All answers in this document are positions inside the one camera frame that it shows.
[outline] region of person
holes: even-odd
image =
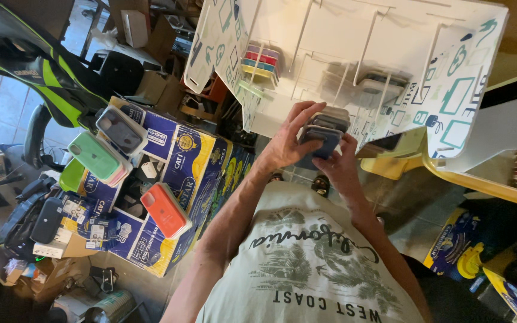
[[[272,173],[319,149],[298,144],[326,103],[295,104],[199,242],[161,322],[430,322],[422,290],[366,201],[345,134],[314,158],[348,210]]]

